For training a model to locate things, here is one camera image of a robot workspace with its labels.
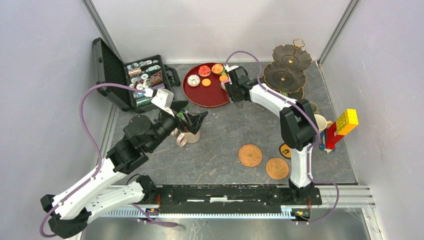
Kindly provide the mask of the pink beige mug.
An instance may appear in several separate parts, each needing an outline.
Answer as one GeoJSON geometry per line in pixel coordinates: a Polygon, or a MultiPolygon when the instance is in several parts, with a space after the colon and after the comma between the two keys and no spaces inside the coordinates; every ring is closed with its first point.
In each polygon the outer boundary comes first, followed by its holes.
{"type": "Polygon", "coordinates": [[[195,144],[196,142],[198,142],[201,137],[201,132],[198,131],[196,134],[194,134],[191,132],[181,132],[180,130],[175,128],[171,132],[171,135],[176,137],[176,144],[179,147],[183,147],[186,144],[195,144]]]}

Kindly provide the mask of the orange fruit tart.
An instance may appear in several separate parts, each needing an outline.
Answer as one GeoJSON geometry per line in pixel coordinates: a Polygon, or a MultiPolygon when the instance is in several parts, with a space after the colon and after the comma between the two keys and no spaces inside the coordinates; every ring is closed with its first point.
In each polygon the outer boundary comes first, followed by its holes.
{"type": "Polygon", "coordinates": [[[221,75],[222,72],[225,70],[224,66],[220,63],[214,64],[210,69],[211,69],[211,72],[216,75],[221,75]]]}

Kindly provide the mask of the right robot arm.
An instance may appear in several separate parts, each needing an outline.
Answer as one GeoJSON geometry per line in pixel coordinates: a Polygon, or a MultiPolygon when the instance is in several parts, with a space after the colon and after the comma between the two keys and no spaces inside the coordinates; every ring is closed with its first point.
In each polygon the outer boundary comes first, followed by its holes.
{"type": "Polygon", "coordinates": [[[261,81],[250,79],[242,66],[225,65],[224,71],[229,78],[224,83],[225,90],[233,103],[250,101],[279,117],[282,140],[291,152],[288,196],[293,203],[302,204],[315,186],[311,158],[313,145],[320,135],[310,102],[285,97],[261,81]]]}

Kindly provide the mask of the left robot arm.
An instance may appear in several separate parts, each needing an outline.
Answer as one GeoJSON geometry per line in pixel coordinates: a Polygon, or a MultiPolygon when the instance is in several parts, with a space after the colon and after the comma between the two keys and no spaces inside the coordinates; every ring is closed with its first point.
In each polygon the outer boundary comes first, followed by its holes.
{"type": "Polygon", "coordinates": [[[46,194],[40,200],[47,213],[52,234],[63,239],[82,232],[100,214],[128,204],[153,203],[158,188],[148,175],[140,175],[131,184],[104,196],[99,193],[143,165],[153,151],[174,131],[197,134],[208,111],[190,113],[180,110],[183,118],[160,110],[151,121],[146,115],[134,116],[123,128],[124,137],[107,152],[92,171],[61,194],[46,194]]]}

